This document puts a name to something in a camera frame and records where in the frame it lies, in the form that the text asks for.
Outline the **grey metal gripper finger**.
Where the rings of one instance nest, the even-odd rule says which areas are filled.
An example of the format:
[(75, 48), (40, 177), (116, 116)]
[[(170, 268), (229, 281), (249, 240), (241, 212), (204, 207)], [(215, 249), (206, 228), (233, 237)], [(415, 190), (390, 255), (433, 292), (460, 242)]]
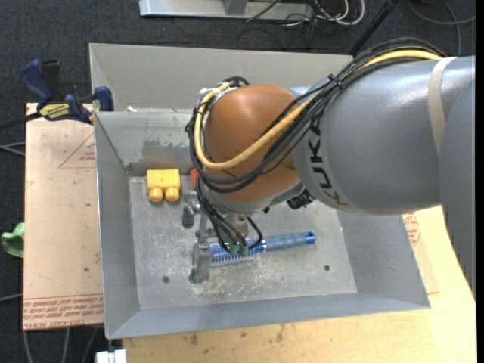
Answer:
[(213, 254), (208, 242), (197, 242), (194, 245), (192, 269), (188, 276), (192, 284), (199, 284), (209, 279), (212, 259)]
[(184, 228), (192, 228), (195, 223), (195, 216), (200, 212), (198, 200), (187, 201), (182, 210), (181, 223)]

